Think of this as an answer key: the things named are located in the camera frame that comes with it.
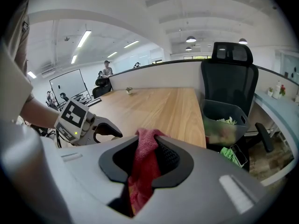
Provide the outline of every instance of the gray bin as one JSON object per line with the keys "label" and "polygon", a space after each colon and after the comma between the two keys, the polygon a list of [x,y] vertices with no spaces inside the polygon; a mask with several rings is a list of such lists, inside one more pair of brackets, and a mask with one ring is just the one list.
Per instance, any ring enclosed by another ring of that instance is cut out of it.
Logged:
{"label": "gray bin", "polygon": [[[203,100],[200,106],[206,143],[229,147],[235,144],[249,129],[250,123],[243,110],[236,106],[212,100]],[[232,117],[235,125],[217,121]]]}

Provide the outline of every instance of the wooden table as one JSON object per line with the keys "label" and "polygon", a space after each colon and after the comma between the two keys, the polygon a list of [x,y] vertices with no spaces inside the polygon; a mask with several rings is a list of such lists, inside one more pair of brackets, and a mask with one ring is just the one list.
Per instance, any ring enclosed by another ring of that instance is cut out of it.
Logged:
{"label": "wooden table", "polygon": [[[205,131],[193,88],[159,88],[111,91],[89,111],[111,120],[123,136],[134,135],[140,127],[159,129],[177,139],[206,147]],[[101,142],[113,136],[97,135]]]}

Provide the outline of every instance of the curved partition wall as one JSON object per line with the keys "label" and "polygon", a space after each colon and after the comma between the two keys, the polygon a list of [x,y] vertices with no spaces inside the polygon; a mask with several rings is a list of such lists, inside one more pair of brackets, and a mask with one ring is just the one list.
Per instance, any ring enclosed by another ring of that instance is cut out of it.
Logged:
{"label": "curved partition wall", "polygon": [[[133,89],[162,88],[162,87],[192,87],[198,101],[204,98],[205,87],[201,74],[201,60],[170,61],[155,65],[142,66],[136,69],[126,70],[110,77],[114,90],[124,90],[127,87]],[[269,87],[274,87],[280,81],[286,87],[286,96],[294,98],[298,92],[298,85],[280,74],[258,67],[259,78],[256,85],[257,91],[266,92]],[[270,129],[273,121],[257,104],[253,103],[249,115],[251,124],[260,122]],[[249,132],[255,131],[253,125]]]}

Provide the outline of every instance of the ceiling light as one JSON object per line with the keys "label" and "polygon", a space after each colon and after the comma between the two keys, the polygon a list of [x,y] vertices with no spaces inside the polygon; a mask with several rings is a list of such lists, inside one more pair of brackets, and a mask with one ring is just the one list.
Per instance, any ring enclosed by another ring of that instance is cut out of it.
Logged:
{"label": "ceiling light", "polygon": [[132,43],[130,43],[130,44],[124,46],[124,48],[127,48],[127,47],[129,47],[129,46],[132,46],[132,45],[134,45],[134,44],[136,44],[136,43],[138,43],[138,42],[139,42],[138,40],[137,40],[137,41],[134,41],[134,42],[132,42]]}
{"label": "ceiling light", "polygon": [[186,40],[186,42],[196,42],[196,39],[194,36],[189,36]]}
{"label": "ceiling light", "polygon": [[112,53],[111,55],[107,56],[107,58],[112,57],[113,55],[115,55],[117,53],[117,51],[115,51],[114,53]]}
{"label": "ceiling light", "polygon": [[240,44],[247,44],[248,42],[247,42],[244,38],[241,38],[241,39],[239,40],[239,43],[240,43]]}
{"label": "ceiling light", "polygon": [[36,78],[36,75],[35,74],[33,74],[31,71],[29,71],[28,73],[27,73],[28,75],[30,75],[33,79],[35,79]]}
{"label": "ceiling light", "polygon": [[79,44],[77,47],[82,47],[83,43],[86,41],[86,39],[88,38],[88,36],[90,35],[91,31],[86,31],[83,35],[83,37],[81,38]]}
{"label": "ceiling light", "polygon": [[71,60],[71,64],[74,64],[76,61],[77,56],[73,56],[72,60]]}

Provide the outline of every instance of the whiteboard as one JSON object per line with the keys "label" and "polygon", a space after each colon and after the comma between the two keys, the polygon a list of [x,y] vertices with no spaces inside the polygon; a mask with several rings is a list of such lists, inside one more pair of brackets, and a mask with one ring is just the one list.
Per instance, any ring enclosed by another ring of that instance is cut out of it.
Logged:
{"label": "whiteboard", "polygon": [[60,75],[50,80],[50,84],[59,104],[65,102],[60,97],[61,93],[65,93],[67,98],[72,98],[86,91],[80,69]]}

